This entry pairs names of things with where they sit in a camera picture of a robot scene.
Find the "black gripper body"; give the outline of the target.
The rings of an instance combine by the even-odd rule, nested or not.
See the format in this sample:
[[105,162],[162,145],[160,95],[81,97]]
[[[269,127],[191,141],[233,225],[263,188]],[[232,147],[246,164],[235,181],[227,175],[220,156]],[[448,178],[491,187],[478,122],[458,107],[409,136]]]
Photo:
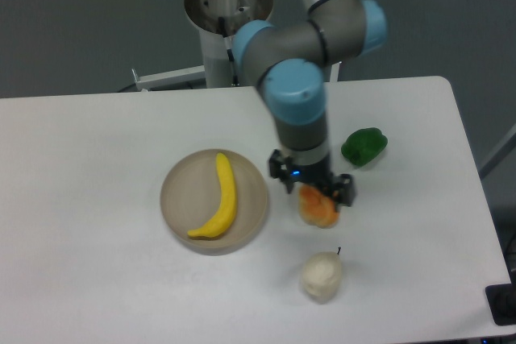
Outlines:
[[356,198],[354,178],[349,174],[334,174],[331,171],[330,156],[310,165],[295,164],[291,157],[274,150],[268,159],[268,173],[284,186],[288,179],[315,187],[324,196],[339,198],[342,205],[352,205]]

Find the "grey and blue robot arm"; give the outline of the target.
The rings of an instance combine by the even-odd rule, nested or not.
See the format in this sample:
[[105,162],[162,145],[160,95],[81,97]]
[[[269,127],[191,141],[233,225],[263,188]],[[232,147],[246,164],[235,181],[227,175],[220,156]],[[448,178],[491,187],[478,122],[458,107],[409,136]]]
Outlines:
[[223,41],[226,82],[253,85],[277,129],[268,161],[288,190],[307,184],[335,208],[356,196],[351,176],[331,170],[323,69],[378,49],[384,11],[373,0],[303,0],[307,20],[285,28],[268,20],[273,0],[185,0],[190,21]]

